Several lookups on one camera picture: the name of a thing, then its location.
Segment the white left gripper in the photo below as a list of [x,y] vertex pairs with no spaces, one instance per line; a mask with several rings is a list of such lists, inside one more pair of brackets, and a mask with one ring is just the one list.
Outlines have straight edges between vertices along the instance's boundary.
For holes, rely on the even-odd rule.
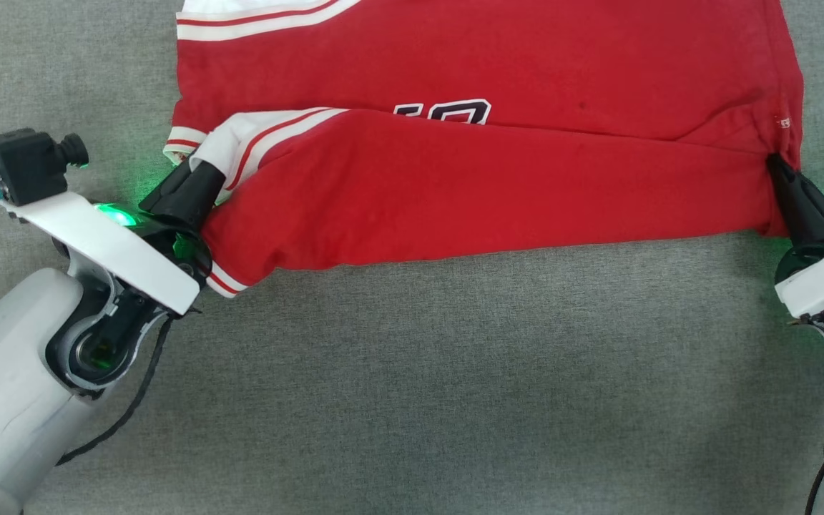
[[[200,161],[192,169],[183,161],[144,196],[139,208],[201,231],[225,180],[212,163]],[[194,278],[75,192],[23,206],[0,200],[0,205],[176,314],[185,314],[200,293]]]

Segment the red white jersey garment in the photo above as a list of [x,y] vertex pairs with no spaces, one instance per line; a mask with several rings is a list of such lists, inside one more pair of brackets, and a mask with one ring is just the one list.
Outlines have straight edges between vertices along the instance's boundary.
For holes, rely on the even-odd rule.
[[782,0],[185,0],[165,153],[235,297],[324,270],[785,231]]

